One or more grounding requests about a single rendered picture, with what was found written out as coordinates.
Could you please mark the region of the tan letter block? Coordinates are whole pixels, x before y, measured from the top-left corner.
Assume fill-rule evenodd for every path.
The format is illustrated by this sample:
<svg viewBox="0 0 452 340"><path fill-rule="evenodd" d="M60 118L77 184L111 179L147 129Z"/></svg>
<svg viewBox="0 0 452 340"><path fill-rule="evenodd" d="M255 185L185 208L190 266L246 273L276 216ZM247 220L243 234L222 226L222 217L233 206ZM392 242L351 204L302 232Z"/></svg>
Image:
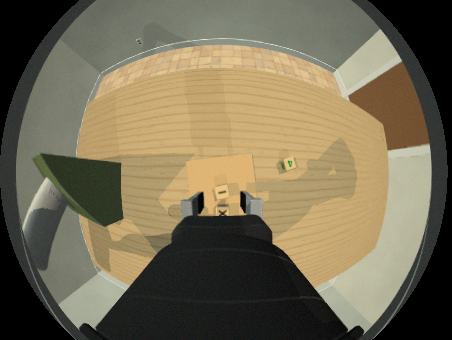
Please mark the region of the tan letter block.
<svg viewBox="0 0 452 340"><path fill-rule="evenodd" d="M228 189L227 183L226 184L222 184L222 185L217 185L214 188L215 188L215 193L216 193L217 200L225 199L225 198L229 198L230 197L230 193L229 193L229 189Z"/></svg>
<svg viewBox="0 0 452 340"><path fill-rule="evenodd" d="M279 160L282 171L289 171L296 168L293 156Z"/></svg>
<svg viewBox="0 0 452 340"><path fill-rule="evenodd" d="M228 204L217 204L216 205L216 216L229 216L229 205Z"/></svg>

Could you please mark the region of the tan flat mat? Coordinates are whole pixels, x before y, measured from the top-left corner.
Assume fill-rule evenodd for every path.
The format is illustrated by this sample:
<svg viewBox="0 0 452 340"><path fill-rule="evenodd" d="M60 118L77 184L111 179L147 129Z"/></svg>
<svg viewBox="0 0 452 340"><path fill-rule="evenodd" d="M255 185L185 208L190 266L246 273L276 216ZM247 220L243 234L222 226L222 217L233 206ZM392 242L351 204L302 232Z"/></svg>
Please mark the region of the tan flat mat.
<svg viewBox="0 0 452 340"><path fill-rule="evenodd" d="M256 198L255 177L251 154L223 156L186 161L190 197L204 192L204 216L216 216L217 204L228 204L229 216L246 215L240 207L240 190ZM230 197L217 200L215 186L228 184Z"/></svg>

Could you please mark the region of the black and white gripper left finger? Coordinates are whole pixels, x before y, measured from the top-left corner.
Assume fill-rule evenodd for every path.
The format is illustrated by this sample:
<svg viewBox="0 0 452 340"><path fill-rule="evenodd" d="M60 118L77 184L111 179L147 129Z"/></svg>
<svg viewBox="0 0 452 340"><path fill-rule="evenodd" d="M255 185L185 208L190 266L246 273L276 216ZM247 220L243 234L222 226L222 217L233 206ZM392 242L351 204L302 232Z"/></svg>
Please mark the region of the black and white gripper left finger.
<svg viewBox="0 0 452 340"><path fill-rule="evenodd" d="M182 220L186 216L198 216L204 208L204 192L197 192L189 199L180 201Z"/></svg>

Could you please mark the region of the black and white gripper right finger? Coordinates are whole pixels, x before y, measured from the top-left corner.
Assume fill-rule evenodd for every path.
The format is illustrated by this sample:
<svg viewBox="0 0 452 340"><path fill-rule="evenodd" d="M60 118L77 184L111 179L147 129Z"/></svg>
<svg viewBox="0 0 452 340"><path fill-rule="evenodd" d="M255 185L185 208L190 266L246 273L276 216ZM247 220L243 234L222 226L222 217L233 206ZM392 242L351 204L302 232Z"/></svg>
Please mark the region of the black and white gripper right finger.
<svg viewBox="0 0 452 340"><path fill-rule="evenodd" d="M263 199L255 198L247 191L240 191L240 206L244 213L258 215L262 219Z"/></svg>

